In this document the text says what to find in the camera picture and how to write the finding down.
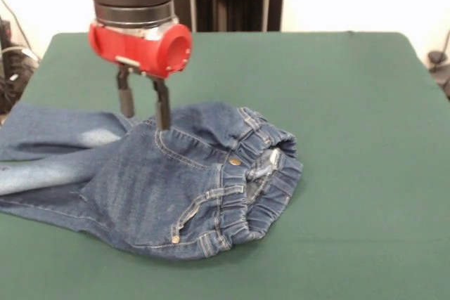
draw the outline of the table surface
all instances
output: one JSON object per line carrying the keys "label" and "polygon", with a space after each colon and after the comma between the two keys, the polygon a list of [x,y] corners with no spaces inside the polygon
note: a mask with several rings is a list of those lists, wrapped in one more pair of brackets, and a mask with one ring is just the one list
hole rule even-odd
{"label": "table surface", "polygon": [[[153,114],[151,82],[131,83]],[[170,263],[0,214],[2,299],[450,299],[450,107],[404,36],[195,34],[168,86],[173,106],[244,105],[297,136],[304,175],[280,220]],[[59,34],[22,99],[117,112],[115,68]]]}

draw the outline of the waistband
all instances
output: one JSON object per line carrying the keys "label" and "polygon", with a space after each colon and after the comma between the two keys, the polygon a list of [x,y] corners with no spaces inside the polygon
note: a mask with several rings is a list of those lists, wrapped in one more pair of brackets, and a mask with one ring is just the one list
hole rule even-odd
{"label": "waistband", "polygon": [[[239,113],[245,127],[223,164],[221,186],[241,189],[221,198],[217,231],[201,242],[206,256],[264,237],[287,207],[302,174],[297,141],[291,133],[268,123],[250,109],[240,108]],[[270,149],[275,150],[270,156],[273,173],[262,184],[255,201],[248,203],[245,187],[249,170]]]}

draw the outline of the stitching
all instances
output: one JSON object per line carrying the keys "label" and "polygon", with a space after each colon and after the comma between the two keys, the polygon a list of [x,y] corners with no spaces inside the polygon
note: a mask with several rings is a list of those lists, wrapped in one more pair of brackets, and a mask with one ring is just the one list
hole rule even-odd
{"label": "stitching", "polygon": [[[209,235],[210,233],[213,233],[214,231],[208,231],[206,232],[204,235]],[[178,244],[163,244],[163,245],[155,245],[155,246],[150,246],[150,245],[145,245],[145,244],[129,244],[129,246],[131,247],[135,247],[135,248],[140,248],[140,247],[146,247],[149,249],[162,249],[162,248],[166,248],[166,247],[177,247],[177,246],[187,246],[187,245],[192,245],[195,244],[196,242],[198,242],[200,240],[200,244],[201,244],[201,237],[195,239],[195,240],[191,240],[190,242],[180,242]]]}
{"label": "stitching", "polygon": [[241,227],[239,230],[237,230],[235,233],[234,233],[234,235],[237,235],[238,233],[240,233],[240,232],[242,232],[242,231],[248,231],[248,232],[250,232],[250,229],[248,228],[248,224],[247,224],[247,222],[245,222],[245,226],[243,226],[243,227]]}
{"label": "stitching", "polygon": [[181,133],[181,134],[183,134],[183,135],[185,135],[185,136],[187,136],[187,137],[189,137],[189,138],[192,138],[193,140],[196,140],[196,141],[202,143],[204,146],[208,147],[209,149],[211,149],[211,150],[214,151],[214,152],[220,152],[221,154],[226,154],[226,152],[224,152],[223,150],[216,149],[216,148],[214,148],[212,145],[210,145],[210,144],[206,143],[205,141],[201,140],[200,138],[197,138],[197,137],[195,137],[195,136],[193,136],[193,135],[190,135],[189,133],[185,133],[184,131],[181,131],[181,130],[178,129],[178,128],[173,128],[173,130],[176,130],[176,131],[178,131],[179,133]]}
{"label": "stitching", "polygon": [[86,203],[89,203],[87,198],[85,198],[85,196],[83,196],[81,193],[77,193],[76,191],[72,191],[72,192],[70,192],[70,194],[71,195],[76,195],[76,196],[80,197],[82,200],[84,200]]}
{"label": "stitching", "polygon": [[170,237],[173,238],[175,235],[179,235],[178,222],[170,227]]}
{"label": "stitching", "polygon": [[245,117],[244,121],[247,122],[254,131],[256,131],[257,129],[259,129],[261,127],[261,124],[256,119],[254,119],[252,116],[250,116],[250,114],[248,114],[243,107],[240,109],[241,109],[241,112],[243,113],[243,116]]}
{"label": "stitching", "polygon": [[222,169],[224,168],[224,164],[218,164],[216,171],[217,171],[217,175],[216,175],[216,186],[220,187],[221,186],[221,180],[222,180]]}
{"label": "stitching", "polygon": [[221,241],[222,245],[225,247],[225,249],[230,249],[231,245],[228,243],[228,240],[222,235],[221,231],[220,231],[220,204],[221,204],[222,198],[217,198],[217,213],[216,213],[216,217],[215,217],[215,223],[216,223],[216,233],[217,236],[219,237],[219,240]]}
{"label": "stitching", "polygon": [[[200,195],[191,202],[191,204],[188,206],[188,208],[186,210],[184,210],[184,212],[181,214],[180,218],[176,222],[175,234],[177,234],[177,235],[179,234],[179,231],[186,225],[188,220],[192,219],[198,213],[198,210],[200,209],[200,205],[206,201],[207,201],[207,199],[205,198],[205,196]],[[194,215],[192,215],[192,217],[190,217],[189,219],[185,219],[193,209],[197,209],[197,212],[194,213]]]}
{"label": "stitching", "polygon": [[180,162],[183,162],[184,164],[196,168],[196,169],[207,169],[207,167],[198,164],[197,162],[191,161],[190,159],[187,159],[179,154],[177,154],[176,152],[170,150],[166,145],[164,145],[164,143],[162,142],[162,135],[160,131],[156,131],[155,132],[155,143],[157,148],[164,154],[166,154],[167,156],[173,158],[173,159],[177,159]]}
{"label": "stitching", "polygon": [[232,185],[227,188],[217,188],[208,190],[207,193],[207,199],[213,200],[218,197],[228,196],[228,195],[234,195],[236,193],[243,193],[244,192],[244,185]]}
{"label": "stitching", "polygon": [[11,202],[11,201],[6,201],[3,198],[0,198],[0,202],[6,203],[6,204],[13,204],[13,205],[21,205],[23,207],[34,207],[36,209],[39,210],[43,210],[43,211],[47,211],[47,212],[53,212],[54,214],[60,214],[63,216],[67,216],[70,218],[74,218],[74,219],[83,219],[83,220],[88,220],[88,221],[92,221],[95,224],[99,225],[100,227],[104,228],[105,230],[111,231],[111,229],[109,229],[106,225],[103,225],[101,223],[99,223],[98,221],[96,221],[95,219],[89,218],[89,217],[78,217],[78,216],[73,216],[71,214],[65,214],[64,212],[60,212],[60,211],[54,211],[51,209],[47,209],[45,207],[38,207],[36,205],[31,205],[31,204],[25,204],[25,203],[19,203],[19,202]]}
{"label": "stitching", "polygon": [[139,123],[137,123],[137,124],[134,124],[134,123],[132,123],[131,122],[131,120],[129,121],[127,118],[122,118],[123,119],[123,121],[124,122],[126,122],[127,124],[128,124],[128,126],[130,126],[131,128],[133,128],[135,125],[137,126]]}
{"label": "stitching", "polygon": [[224,163],[228,160],[228,157],[230,156],[230,154],[231,154],[234,150],[237,149],[239,143],[240,143],[240,139],[239,139],[239,138],[238,138],[236,141],[234,141],[233,145],[232,145],[231,148],[230,148],[230,151],[228,151],[228,153],[226,154]]}
{"label": "stitching", "polygon": [[206,246],[208,246],[208,249],[211,252],[210,256],[213,256],[214,255],[214,251],[212,250],[212,244],[211,244],[211,241],[210,241],[210,234],[208,233],[206,235],[203,235],[203,237],[205,238]]}
{"label": "stitching", "polygon": [[288,191],[286,191],[286,190],[280,188],[278,184],[275,184],[275,183],[274,183],[275,178],[278,178],[278,176],[280,176],[280,175],[281,175],[281,170],[276,170],[275,173],[274,173],[273,176],[272,176],[272,179],[271,179],[271,181],[270,181],[270,183],[269,183],[269,187],[267,188],[266,192],[269,191],[271,188],[277,188],[277,189],[279,189],[281,192],[283,192],[283,193],[285,193],[286,195],[288,195],[289,198],[292,198],[292,197],[293,197],[293,194],[292,194],[292,193],[289,193]]}
{"label": "stitching", "polygon": [[239,225],[239,224],[247,224],[247,220],[245,218],[238,219],[237,221],[234,221],[233,223],[226,224],[225,228],[232,228],[233,226]]}
{"label": "stitching", "polygon": [[239,114],[242,116],[242,118],[246,121],[247,118],[249,118],[250,116],[248,116],[247,112],[244,110],[244,107],[240,107],[238,109]]}
{"label": "stitching", "polygon": [[257,131],[255,131],[255,134],[257,134],[259,136],[259,138],[262,139],[264,144],[270,144],[271,143],[270,137],[266,133],[264,133],[261,129],[258,129]]}
{"label": "stitching", "polygon": [[277,211],[274,211],[272,209],[270,209],[269,207],[267,207],[265,204],[263,203],[259,203],[258,205],[255,205],[255,207],[259,207],[260,209],[263,209],[265,212],[267,212],[268,214],[271,214],[271,216],[274,219],[277,219],[280,214]]}
{"label": "stitching", "polygon": [[265,176],[261,182],[261,184],[259,184],[258,189],[255,191],[254,195],[252,198],[250,198],[250,200],[248,201],[248,204],[253,204],[255,203],[255,200],[258,199],[258,197],[260,197],[261,192],[264,191],[264,186],[267,184],[267,177]]}
{"label": "stitching", "polygon": [[202,247],[203,254],[207,258],[209,255],[208,255],[208,251],[205,248],[205,245],[203,244],[203,237],[200,237],[200,246]]}
{"label": "stitching", "polygon": [[147,119],[145,121],[142,121],[141,123],[142,124],[147,124],[148,126],[155,126],[156,125],[156,122],[153,121],[152,119]]}

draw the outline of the metal button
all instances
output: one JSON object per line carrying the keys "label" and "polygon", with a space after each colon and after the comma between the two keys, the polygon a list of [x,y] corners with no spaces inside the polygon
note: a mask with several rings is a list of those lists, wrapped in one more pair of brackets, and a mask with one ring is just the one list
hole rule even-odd
{"label": "metal button", "polygon": [[238,158],[231,158],[230,159],[230,163],[232,165],[240,165],[240,159],[238,159]]}

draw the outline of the denim jeans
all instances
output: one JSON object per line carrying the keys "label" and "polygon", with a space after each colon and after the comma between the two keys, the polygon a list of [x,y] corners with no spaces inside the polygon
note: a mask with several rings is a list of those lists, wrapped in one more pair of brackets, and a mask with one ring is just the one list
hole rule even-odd
{"label": "denim jeans", "polygon": [[0,211],[164,259],[263,238],[301,176],[296,140],[248,108],[172,110],[172,128],[19,104],[0,129]]}

